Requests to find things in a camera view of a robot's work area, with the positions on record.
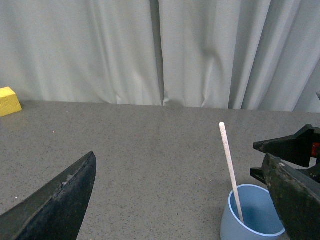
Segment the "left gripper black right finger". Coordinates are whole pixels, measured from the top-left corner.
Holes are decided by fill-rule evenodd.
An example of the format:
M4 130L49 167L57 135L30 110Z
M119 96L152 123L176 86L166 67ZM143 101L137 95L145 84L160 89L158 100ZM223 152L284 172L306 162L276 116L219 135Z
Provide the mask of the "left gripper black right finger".
M320 165L294 169L267 153L262 173L278 216L291 240L320 238Z

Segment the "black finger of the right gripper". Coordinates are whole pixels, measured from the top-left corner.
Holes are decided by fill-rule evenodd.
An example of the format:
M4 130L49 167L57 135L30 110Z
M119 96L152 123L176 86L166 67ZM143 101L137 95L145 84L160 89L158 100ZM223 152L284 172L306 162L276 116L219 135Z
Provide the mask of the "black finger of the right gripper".
M310 167L308 169L296 169L296 171L306 175L307 177L314 180L315 182L320 183L320 165L319 164L316 164L315 166ZM266 185L266 181L265 181L261 167L251 168L250 175L256 180Z
M293 135L254 142L253 148L308 168L311 158L316 159L316 164L320 163L320 129L306 124Z

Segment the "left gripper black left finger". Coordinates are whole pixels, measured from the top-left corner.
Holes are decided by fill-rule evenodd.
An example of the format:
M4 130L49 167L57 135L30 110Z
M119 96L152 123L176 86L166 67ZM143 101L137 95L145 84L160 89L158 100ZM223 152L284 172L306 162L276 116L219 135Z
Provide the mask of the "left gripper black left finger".
M97 171L91 151L0 216L2 240L75 240Z

